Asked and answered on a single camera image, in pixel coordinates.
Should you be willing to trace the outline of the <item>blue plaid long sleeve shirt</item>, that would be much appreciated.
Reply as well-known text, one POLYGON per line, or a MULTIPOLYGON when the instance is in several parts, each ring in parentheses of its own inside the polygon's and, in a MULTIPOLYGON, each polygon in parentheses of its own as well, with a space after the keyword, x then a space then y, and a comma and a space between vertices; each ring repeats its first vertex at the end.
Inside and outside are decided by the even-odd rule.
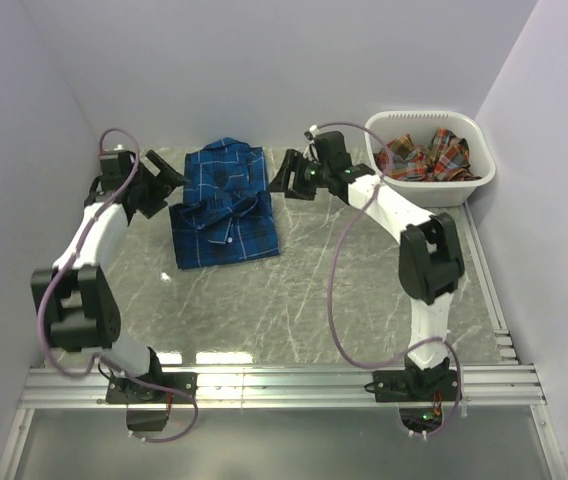
POLYGON ((169 208, 177 266, 192 270, 280 254, 264 150, 225 137, 185 156, 169 208))

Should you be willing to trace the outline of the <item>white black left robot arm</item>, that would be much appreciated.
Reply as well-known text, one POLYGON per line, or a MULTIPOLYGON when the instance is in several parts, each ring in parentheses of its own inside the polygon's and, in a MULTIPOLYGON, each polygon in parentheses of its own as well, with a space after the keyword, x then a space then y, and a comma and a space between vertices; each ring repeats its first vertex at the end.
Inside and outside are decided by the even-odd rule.
POLYGON ((137 213, 152 218, 167 205, 167 197, 187 184, 186 177, 155 151, 145 157, 111 150, 100 154, 101 172, 84 201, 78 230, 64 253, 30 280, 37 311, 38 337, 46 359, 65 376, 54 353, 88 352, 89 362, 104 362, 143 402, 159 399, 165 377, 155 351, 124 333, 115 297, 104 270, 114 248, 137 213))

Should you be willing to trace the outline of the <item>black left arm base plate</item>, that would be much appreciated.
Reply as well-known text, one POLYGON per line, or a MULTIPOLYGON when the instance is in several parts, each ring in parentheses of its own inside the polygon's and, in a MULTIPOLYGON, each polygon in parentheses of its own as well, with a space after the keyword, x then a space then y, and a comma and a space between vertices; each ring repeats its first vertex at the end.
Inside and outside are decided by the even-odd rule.
POLYGON ((195 372, 169 372, 164 373, 160 385, 170 389, 171 392, 143 387, 130 379, 112 377, 106 392, 107 404, 137 405, 162 404, 169 400, 173 404, 187 404, 189 399, 176 395, 180 391, 189 398, 195 398, 198 374, 195 372))

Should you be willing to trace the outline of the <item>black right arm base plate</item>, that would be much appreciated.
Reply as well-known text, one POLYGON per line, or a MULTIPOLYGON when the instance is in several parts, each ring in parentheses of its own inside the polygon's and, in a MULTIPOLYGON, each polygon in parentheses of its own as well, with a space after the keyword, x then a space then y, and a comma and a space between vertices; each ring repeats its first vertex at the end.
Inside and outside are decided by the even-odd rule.
POLYGON ((378 370, 364 385, 378 403, 454 401, 460 380, 453 370, 378 370))

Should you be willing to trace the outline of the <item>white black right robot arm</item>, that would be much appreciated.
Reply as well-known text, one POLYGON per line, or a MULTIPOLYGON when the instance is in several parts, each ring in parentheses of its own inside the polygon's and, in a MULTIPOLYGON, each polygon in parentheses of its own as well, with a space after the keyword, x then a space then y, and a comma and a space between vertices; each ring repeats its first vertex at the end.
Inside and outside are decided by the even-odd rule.
POLYGON ((448 366, 450 306, 465 265, 456 223, 393 190, 366 164, 355 165, 339 131, 306 134, 305 152, 288 149, 268 185, 271 193, 311 201, 319 188, 367 215, 399 245, 398 278, 411 302, 411 337, 404 376, 408 394, 424 400, 436 392, 436 370, 448 366))

